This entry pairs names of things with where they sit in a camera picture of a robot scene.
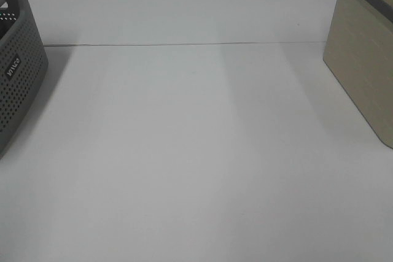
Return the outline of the beige storage box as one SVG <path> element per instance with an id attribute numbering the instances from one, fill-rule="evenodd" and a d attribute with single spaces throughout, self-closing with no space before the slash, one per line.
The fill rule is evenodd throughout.
<path id="1" fill-rule="evenodd" d="M 337 0 L 323 60 L 378 139 L 392 147 L 392 0 Z"/>

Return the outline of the grey perforated plastic basket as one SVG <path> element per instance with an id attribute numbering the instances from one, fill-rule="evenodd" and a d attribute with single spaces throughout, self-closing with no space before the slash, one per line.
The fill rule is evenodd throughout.
<path id="1" fill-rule="evenodd" d="M 1 8 L 1 154 L 28 113 L 49 61 L 28 0 Z"/>

